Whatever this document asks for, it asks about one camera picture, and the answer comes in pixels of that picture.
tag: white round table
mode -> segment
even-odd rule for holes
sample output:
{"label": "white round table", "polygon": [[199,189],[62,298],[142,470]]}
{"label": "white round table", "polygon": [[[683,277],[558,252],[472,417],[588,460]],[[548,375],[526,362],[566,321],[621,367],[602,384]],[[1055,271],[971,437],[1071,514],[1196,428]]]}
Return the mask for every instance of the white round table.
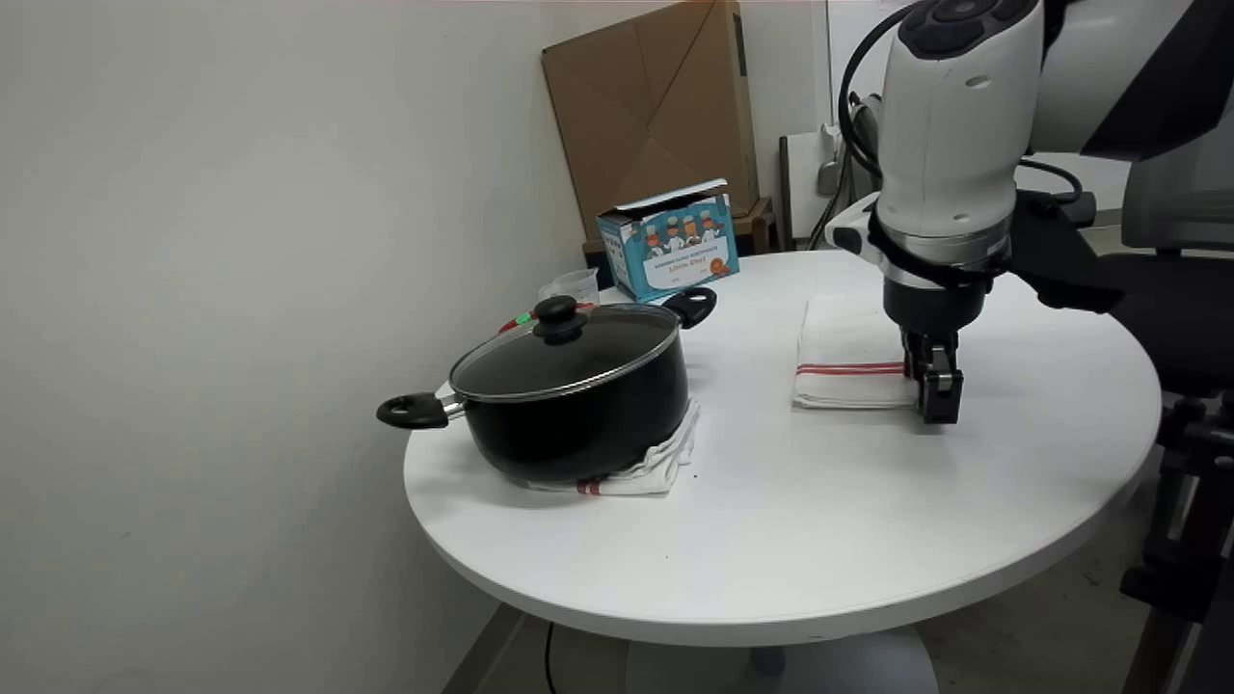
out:
{"label": "white round table", "polygon": [[903,628],[1055,567],[1147,470],[1161,384],[1112,315],[999,277],[962,337],[962,423],[791,405],[816,294],[857,311],[854,254],[745,258],[683,331],[704,405],[672,497],[558,497],[493,473],[465,419],[417,433],[407,493],[436,551],[504,604],[642,642],[822,642]]}

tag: floor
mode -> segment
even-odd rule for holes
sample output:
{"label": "floor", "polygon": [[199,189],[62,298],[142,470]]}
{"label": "floor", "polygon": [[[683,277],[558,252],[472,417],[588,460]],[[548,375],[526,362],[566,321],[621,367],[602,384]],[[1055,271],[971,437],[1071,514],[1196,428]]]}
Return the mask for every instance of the floor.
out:
{"label": "floor", "polygon": [[[1087,231],[1091,248],[1119,252],[1119,227]],[[984,604],[927,621],[940,694],[1114,694],[1124,691],[1147,604],[1119,595],[1137,560],[1152,482],[1071,560]],[[543,694],[543,624],[522,621],[492,672],[486,694]],[[564,694],[619,694],[624,642],[584,632],[556,636]]]}

